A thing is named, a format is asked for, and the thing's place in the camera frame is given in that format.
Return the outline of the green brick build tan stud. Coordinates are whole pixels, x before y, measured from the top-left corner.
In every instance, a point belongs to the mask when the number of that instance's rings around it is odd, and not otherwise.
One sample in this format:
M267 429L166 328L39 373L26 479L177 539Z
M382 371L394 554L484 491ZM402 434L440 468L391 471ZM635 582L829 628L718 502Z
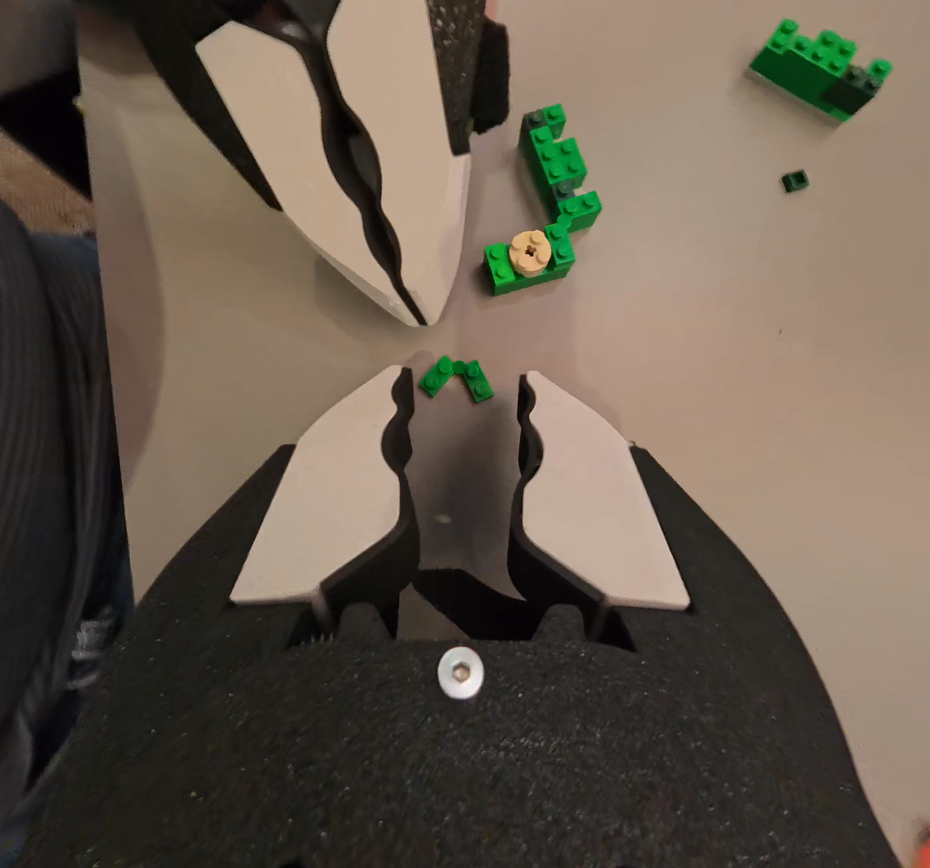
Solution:
M584 189L588 166L576 139L564 134L566 121L560 103L522 117L518 154L545 223L484 248L482 270L495 297L565 279L576 260L573 236L603 212L599 194Z

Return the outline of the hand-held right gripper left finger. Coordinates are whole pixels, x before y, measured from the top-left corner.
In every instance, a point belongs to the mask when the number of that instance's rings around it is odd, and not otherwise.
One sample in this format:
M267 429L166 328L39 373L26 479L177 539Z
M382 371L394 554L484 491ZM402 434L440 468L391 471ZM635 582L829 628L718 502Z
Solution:
M355 604L396 637L401 592L420 559L405 468L414 415L409 367L392 365L300 437L231 590L237 606L307 603L331 630Z

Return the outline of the grey desk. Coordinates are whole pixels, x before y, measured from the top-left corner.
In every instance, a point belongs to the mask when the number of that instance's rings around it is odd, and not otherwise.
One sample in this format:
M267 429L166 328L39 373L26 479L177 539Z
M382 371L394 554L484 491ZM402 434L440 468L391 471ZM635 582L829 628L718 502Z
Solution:
M928 0L498 0L511 115L474 138L444 316L405 327L207 142L131 29L76 5L136 597L280 445L389 364L478 359L418 404L427 565L504 588L519 375L648 449L775 592L901 858L928 819ZM843 124L746 70L785 18L894 65ZM560 103L603 212L501 297L545 223L518 154ZM786 195L780 177L810 185Z

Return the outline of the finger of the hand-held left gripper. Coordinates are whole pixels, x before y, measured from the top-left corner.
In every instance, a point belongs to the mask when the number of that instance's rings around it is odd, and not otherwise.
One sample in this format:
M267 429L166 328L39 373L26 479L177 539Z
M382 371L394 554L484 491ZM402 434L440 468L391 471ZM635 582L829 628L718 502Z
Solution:
M289 221L369 299L424 326L381 207L373 142L346 106L325 47L228 22L196 51Z
M450 148L427 2L341 0L327 48L377 153L403 285L434 325L459 269L471 158Z

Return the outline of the small green hinged plates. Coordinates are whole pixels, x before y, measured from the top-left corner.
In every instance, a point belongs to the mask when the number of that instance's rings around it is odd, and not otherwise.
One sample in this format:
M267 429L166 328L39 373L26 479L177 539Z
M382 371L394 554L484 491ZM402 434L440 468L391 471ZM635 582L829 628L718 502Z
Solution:
M491 384L478 360L464 361L447 355L441 356L427 371L419 386L430 397L435 397L453 377L461 378L476 403L494 396Z

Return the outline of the green stepped brick wall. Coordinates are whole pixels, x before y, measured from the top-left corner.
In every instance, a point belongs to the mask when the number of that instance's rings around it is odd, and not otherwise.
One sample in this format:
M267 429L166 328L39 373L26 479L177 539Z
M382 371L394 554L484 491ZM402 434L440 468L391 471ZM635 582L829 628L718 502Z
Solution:
M796 21L785 18L755 53L746 74L843 124L875 100L894 71L886 59L855 63L856 53L853 39L828 29L808 37Z

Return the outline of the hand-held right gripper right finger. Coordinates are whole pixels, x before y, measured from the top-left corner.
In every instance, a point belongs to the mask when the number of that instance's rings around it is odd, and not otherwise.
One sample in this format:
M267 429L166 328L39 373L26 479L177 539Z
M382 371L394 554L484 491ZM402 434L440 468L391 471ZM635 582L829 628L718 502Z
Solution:
M619 637L622 607L685 611L691 597L632 447L541 372L520 376L511 582L539 614L577 607L589 637Z

